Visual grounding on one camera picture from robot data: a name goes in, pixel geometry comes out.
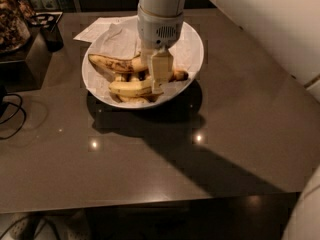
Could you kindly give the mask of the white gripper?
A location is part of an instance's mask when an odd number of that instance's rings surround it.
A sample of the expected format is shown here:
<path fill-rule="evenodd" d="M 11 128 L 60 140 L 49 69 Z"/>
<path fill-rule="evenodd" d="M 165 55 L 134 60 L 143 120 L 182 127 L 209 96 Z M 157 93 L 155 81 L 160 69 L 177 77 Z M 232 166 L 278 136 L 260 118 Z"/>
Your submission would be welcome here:
<path fill-rule="evenodd" d="M 183 18 L 180 5 L 150 9 L 138 5 L 137 29 L 141 40 L 141 61 L 148 67 L 153 94 L 162 93 L 161 86 L 168 83 L 172 75 L 173 55 L 168 49 L 180 38 Z"/>

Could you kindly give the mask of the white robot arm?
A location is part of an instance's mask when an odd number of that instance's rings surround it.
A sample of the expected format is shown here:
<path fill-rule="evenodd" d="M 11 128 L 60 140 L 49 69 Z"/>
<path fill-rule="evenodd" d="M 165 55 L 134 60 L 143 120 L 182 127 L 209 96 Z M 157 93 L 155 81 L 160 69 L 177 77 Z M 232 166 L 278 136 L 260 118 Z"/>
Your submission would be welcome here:
<path fill-rule="evenodd" d="M 320 0 L 210 0 L 250 33 L 314 98 L 320 96 Z M 185 0 L 139 0 L 142 58 L 152 91 L 166 82 L 168 49 L 179 39 Z"/>

